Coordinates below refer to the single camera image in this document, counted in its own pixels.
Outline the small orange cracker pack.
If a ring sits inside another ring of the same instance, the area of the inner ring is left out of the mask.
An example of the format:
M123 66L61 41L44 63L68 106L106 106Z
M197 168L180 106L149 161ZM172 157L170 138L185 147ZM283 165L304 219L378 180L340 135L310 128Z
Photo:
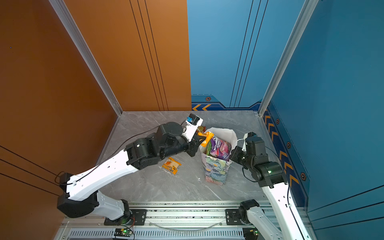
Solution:
M198 135L200 137L205 137L205 139L203 140L203 142L201 143L201 146L203 148L206 148L208 143L210 142L210 140L213 138L214 134L212 132L205 132L205 133L202 133L202 132L198 132Z

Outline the colourful white paper bag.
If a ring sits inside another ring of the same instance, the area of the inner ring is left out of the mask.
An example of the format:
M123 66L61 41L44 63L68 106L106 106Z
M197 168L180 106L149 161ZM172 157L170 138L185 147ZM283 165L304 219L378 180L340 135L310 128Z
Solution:
M210 128L198 133L203 137L199 146L201 159L205 171L206 182L216 185L226 183L229 168L233 161L230 160L231 151L238 146L238 138L234 130Z

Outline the purple small snack bag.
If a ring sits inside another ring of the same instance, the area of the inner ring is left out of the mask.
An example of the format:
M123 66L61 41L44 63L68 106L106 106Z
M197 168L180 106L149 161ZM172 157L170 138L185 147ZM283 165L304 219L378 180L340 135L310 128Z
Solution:
M210 153L211 157L229 161L232 147L230 143L223 141L216 136L213 136L209 143L212 145Z

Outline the small orange yellow snack pack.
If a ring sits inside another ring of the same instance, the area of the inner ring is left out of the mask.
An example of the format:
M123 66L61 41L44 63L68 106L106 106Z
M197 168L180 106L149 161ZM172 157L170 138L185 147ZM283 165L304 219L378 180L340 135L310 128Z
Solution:
M169 157L169 158L167 158L167 160L162 165L162 168L166 169L167 171L169 171L170 173L175 175L178 172L178 168L181 165L182 164L179 163L178 161L176 161L174 158Z

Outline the green Lays chips bag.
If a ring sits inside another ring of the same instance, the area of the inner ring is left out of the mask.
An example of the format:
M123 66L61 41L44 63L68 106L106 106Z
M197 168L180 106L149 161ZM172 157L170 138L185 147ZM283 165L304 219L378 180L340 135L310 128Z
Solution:
M206 147L206 155L209 156L210 153L211 153L211 149L212 149L212 145L211 143L208 143L207 144L207 147Z

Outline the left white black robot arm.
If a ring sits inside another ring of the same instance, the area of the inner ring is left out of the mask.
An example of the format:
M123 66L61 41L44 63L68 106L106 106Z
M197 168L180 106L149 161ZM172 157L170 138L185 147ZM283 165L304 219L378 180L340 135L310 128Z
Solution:
M77 175L63 173L59 185L64 192L58 198L58 210L69 218L93 214L114 223L128 221L132 215L128 202L110 198L100 189L121 177L156 165L179 153L195 156L204 141L197 133L202 122L202 119L195 124L187 122L186 126L175 122L162 124L156 132L128 144L123 150L88 171Z

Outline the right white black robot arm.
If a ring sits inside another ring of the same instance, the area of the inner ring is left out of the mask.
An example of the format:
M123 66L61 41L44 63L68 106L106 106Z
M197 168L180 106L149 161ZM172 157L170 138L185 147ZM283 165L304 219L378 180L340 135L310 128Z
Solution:
M235 147L230 160L250 170L254 182L259 184L275 213L277 227L263 212L255 200L240 203L237 218L246 225L256 227L265 240L310 240L311 235L305 227L296 208L290 185L279 163L264 160L267 154L257 155L257 151L247 147Z

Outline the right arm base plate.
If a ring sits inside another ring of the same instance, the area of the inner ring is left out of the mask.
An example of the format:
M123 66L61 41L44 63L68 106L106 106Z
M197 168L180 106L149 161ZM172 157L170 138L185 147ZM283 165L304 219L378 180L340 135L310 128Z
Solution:
M240 214L239 209L226 209L226 224L228 226L237 226L237 225L249 225L250 223L243 220Z

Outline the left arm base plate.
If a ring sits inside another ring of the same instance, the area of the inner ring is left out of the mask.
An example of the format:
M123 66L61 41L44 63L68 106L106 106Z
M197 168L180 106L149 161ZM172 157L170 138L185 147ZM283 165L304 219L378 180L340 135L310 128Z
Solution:
M108 218L105 219L104 225L105 226L143 226L145 224L147 217L147 210L146 209L135 209L130 210L130 213L128 215L123 215L122 217L116 219L116 220L110 220Z

